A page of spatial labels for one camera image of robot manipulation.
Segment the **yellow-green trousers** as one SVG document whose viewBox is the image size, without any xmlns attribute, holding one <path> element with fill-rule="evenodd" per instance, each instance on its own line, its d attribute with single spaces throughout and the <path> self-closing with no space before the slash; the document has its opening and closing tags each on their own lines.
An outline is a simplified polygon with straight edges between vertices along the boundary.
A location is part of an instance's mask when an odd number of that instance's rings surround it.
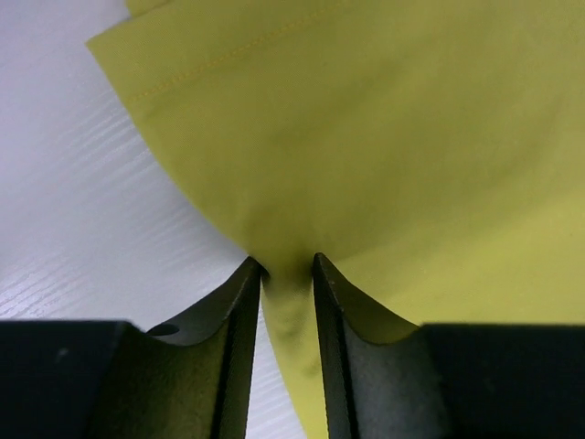
<svg viewBox="0 0 585 439">
<path fill-rule="evenodd" d="M 584 320 L 581 1 L 131 1 L 88 47 L 163 169 L 268 271 L 328 435 L 311 264 L 414 323 Z"/>
</svg>

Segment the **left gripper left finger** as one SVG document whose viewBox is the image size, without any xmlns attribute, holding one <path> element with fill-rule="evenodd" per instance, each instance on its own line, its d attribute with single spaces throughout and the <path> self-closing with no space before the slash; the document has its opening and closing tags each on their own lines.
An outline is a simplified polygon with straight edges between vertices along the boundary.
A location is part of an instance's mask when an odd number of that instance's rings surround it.
<svg viewBox="0 0 585 439">
<path fill-rule="evenodd" d="M 123 320 L 5 320 L 4 438 L 241 438 L 261 286 L 245 260 L 143 331 Z"/>
</svg>

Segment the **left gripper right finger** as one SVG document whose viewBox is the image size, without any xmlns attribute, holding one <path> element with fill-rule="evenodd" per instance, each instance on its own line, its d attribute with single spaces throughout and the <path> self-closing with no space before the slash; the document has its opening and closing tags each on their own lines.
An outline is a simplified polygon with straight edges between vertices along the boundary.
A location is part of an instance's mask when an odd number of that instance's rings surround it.
<svg viewBox="0 0 585 439">
<path fill-rule="evenodd" d="M 581 438 L 584 329 L 416 326 L 323 254 L 312 267 L 333 438 Z"/>
</svg>

